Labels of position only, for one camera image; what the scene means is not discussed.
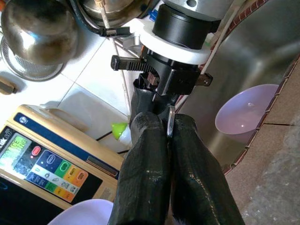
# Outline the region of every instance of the green bottle cap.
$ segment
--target green bottle cap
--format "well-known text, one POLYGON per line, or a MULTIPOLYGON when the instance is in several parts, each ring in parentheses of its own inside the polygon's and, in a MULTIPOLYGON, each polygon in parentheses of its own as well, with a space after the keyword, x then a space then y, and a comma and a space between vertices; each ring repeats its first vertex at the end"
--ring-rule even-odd
POLYGON ((112 123, 112 134, 115 139, 119 139, 127 127, 127 123, 112 123))

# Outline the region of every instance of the white ring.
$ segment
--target white ring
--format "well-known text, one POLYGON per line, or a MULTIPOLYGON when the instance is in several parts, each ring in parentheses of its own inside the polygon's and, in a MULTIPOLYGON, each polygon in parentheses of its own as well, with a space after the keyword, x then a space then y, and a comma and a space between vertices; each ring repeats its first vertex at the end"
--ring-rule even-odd
POLYGON ((189 49, 181 47, 163 40, 153 32, 153 23, 147 23, 141 31, 140 41, 150 50, 174 61, 201 65, 207 61, 210 56, 209 49, 189 49))

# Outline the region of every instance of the bubble wrap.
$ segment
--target bubble wrap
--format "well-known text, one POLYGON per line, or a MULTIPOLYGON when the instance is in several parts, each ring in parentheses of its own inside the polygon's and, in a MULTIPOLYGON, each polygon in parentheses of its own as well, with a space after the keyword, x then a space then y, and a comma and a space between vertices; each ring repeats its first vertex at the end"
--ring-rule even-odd
POLYGON ((244 208, 247 225, 300 224, 300 127, 291 127, 244 208))

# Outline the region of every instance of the beige appliance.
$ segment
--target beige appliance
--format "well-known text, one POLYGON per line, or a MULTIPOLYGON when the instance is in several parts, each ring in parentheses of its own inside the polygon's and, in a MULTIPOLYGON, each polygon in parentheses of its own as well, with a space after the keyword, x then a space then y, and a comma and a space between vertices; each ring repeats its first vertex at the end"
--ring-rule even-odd
POLYGON ((38 106, 20 106, 0 130, 2 191, 7 180, 63 210, 92 198, 113 201, 122 161, 38 106))

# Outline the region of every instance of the green button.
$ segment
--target green button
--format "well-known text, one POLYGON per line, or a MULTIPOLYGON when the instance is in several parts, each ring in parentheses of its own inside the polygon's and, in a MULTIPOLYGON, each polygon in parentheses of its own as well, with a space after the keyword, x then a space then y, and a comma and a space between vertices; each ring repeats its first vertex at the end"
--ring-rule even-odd
POLYGON ((55 185, 55 184, 53 184, 53 183, 51 183, 51 182, 48 182, 47 184, 46 184, 46 189, 48 190, 48 191, 50 191, 50 192, 54 192, 55 191, 55 189, 56 189, 56 187, 57 187, 57 185, 55 185))
POLYGON ((66 160, 63 160, 59 167, 56 169, 55 173, 57 176, 63 178, 64 175, 67 173, 68 169, 70 168, 71 164, 66 160))

